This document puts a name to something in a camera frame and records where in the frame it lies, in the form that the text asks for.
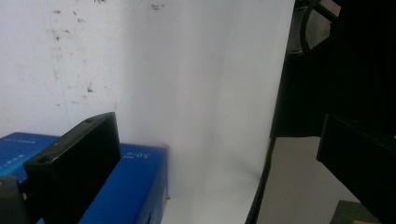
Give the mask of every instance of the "blue box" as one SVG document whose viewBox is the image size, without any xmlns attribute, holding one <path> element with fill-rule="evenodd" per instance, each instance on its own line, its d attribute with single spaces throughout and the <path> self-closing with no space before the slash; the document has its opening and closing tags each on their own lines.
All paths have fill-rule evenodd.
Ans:
<svg viewBox="0 0 396 224">
<path fill-rule="evenodd" d="M 15 175 L 22 182 L 26 173 L 21 165 L 57 138 L 32 133 L 0 138 L 0 175 Z M 79 223 L 161 223 L 167 200 L 167 149 L 127 144 L 120 144 L 120 149 L 121 160 Z"/>
</svg>

